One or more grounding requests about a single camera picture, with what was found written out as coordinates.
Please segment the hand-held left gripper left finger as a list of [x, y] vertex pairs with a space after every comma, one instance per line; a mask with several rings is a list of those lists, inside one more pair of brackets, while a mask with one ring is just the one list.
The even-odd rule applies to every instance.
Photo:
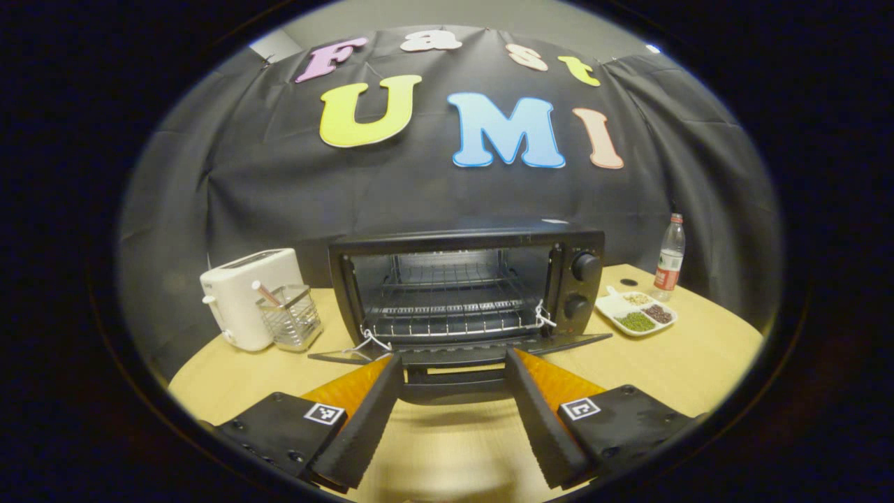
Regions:
[[215, 434], [295, 479], [356, 489], [404, 383], [398, 356], [384, 356], [300, 397], [274, 392]]

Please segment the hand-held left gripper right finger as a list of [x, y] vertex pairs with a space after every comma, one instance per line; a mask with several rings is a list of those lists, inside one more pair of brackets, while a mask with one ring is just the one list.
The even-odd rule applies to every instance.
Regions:
[[606, 389], [518, 348], [505, 372], [550, 488], [626, 474], [695, 423], [636, 386]]

